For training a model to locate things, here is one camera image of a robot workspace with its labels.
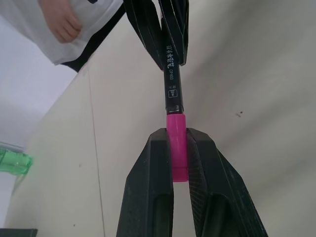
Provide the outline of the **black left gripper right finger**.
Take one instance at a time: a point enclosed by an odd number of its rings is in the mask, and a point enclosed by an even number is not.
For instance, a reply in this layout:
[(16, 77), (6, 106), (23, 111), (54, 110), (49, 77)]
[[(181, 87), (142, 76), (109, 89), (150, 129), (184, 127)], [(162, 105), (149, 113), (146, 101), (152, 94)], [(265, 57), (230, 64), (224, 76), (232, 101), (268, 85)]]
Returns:
[(187, 130), (188, 176), (198, 237), (266, 237), (247, 187), (214, 141)]

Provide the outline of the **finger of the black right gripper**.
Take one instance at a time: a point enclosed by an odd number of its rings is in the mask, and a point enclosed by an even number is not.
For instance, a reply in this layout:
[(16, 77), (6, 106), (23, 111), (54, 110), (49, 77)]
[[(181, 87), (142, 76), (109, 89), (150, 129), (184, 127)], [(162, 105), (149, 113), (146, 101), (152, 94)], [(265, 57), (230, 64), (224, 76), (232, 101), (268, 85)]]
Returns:
[(144, 48), (163, 70), (162, 33), (154, 3), (152, 0), (124, 0), (123, 4), (128, 20)]
[(159, 0), (159, 5), (179, 64), (183, 66), (188, 52), (189, 0)]

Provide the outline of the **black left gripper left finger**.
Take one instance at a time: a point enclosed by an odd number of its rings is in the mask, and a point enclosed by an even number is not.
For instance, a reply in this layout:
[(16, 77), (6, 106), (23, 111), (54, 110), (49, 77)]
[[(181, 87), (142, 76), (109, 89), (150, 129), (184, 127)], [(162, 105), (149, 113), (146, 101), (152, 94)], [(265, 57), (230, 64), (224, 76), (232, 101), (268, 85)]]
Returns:
[(174, 190), (166, 129), (152, 133), (128, 174), (120, 210), (118, 237), (170, 237)]

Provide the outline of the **person's bare hand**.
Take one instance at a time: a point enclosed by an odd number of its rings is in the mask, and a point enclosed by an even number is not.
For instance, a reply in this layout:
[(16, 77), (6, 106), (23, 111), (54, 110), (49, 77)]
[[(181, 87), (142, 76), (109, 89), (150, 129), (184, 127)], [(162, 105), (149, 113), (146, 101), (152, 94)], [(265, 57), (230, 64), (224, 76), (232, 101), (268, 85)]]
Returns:
[(70, 43), (80, 34), (82, 25), (71, 10), (58, 10), (47, 21), (50, 30), (61, 43)]

